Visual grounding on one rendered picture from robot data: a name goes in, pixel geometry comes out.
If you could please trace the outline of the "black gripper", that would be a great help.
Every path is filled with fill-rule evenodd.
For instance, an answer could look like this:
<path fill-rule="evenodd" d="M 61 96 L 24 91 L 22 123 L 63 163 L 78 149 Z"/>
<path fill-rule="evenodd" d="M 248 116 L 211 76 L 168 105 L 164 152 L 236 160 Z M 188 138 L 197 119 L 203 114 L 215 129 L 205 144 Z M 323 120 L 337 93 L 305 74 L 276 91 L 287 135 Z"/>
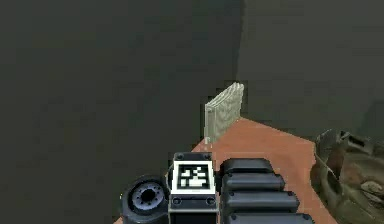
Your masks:
<path fill-rule="evenodd" d="M 123 224 L 169 224 L 164 176 L 143 175 L 120 194 Z"/>

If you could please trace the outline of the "pale grey radiator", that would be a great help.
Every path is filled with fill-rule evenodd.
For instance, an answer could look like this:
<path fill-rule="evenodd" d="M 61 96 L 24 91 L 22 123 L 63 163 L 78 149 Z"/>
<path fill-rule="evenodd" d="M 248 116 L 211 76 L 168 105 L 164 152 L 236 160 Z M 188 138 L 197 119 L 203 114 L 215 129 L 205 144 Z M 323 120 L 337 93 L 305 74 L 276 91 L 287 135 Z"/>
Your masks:
<path fill-rule="evenodd" d="M 244 85 L 232 83 L 205 104 L 204 142 L 216 142 L 240 118 Z"/>

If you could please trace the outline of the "olive brown lumpy heap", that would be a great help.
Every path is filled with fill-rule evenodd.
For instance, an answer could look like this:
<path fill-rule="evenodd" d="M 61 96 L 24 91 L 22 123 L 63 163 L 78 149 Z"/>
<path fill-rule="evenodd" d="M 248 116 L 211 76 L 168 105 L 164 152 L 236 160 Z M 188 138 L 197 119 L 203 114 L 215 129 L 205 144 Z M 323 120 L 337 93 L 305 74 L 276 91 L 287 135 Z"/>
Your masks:
<path fill-rule="evenodd" d="M 330 129 L 314 145 L 311 186 L 338 224 L 384 224 L 384 142 Z"/>

